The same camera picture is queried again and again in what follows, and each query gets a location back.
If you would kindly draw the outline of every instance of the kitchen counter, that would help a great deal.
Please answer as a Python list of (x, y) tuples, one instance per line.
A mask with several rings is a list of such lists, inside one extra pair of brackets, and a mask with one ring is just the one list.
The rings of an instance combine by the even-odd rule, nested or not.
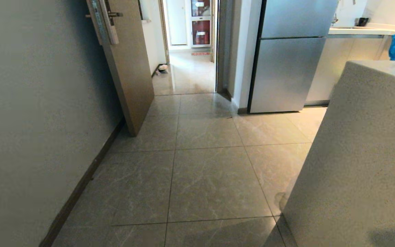
[(283, 214), (299, 246), (395, 246), (395, 61), (349, 61)]
[(365, 27), (330, 28), (329, 35), (394, 35), (395, 30)]

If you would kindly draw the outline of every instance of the door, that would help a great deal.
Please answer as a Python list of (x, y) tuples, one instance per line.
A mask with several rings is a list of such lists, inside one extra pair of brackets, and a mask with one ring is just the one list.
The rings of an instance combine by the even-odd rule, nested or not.
[(190, 0), (191, 47), (210, 47), (211, 0)]
[(267, 0), (262, 38), (326, 36), (336, 0)]
[(185, 23), (185, 1), (166, 0), (169, 20), (170, 44), (187, 45), (187, 26)]
[(140, 131), (154, 92), (138, 0), (86, 0), (127, 127)]
[(250, 113), (300, 111), (326, 38), (260, 41)]

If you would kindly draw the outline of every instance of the stainless steel refrigerator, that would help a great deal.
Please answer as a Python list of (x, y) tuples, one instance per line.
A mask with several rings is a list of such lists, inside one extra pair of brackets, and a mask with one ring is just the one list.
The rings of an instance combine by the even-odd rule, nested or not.
[(303, 108), (336, 6), (336, 0), (263, 0), (250, 113)]

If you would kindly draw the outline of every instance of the cabinet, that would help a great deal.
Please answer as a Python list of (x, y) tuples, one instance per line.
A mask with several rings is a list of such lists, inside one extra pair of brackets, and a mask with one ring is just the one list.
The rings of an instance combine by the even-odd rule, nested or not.
[(352, 35), (328, 36), (305, 105), (328, 104), (335, 84), (351, 60), (388, 60), (388, 36), (354, 38)]

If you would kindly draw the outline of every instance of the refrigerator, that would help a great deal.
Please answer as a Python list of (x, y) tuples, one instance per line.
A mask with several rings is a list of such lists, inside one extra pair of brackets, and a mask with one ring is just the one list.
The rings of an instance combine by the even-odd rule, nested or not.
[(303, 108), (336, 7), (336, 0), (263, 0), (249, 113)]

